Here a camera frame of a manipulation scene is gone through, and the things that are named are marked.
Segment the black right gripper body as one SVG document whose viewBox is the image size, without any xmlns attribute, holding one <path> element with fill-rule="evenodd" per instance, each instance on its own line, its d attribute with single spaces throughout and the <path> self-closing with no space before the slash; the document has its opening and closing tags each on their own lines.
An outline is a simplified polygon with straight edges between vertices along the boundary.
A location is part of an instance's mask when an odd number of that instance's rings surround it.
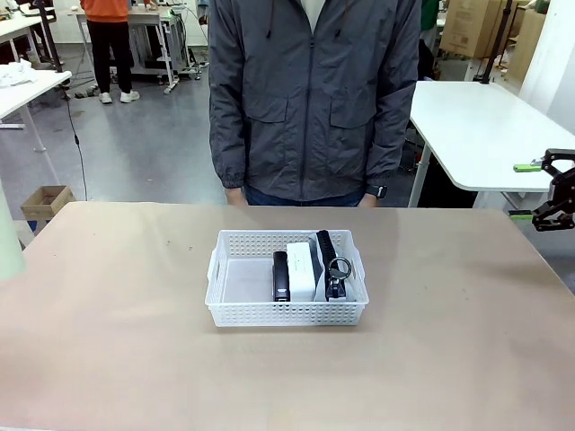
<svg viewBox="0 0 575 431">
<path fill-rule="evenodd" d="M 565 172 L 560 172 L 553 168 L 552 180 L 548 198 L 552 202 L 563 202 L 574 199 L 574 168 L 571 167 Z"/>
</svg>

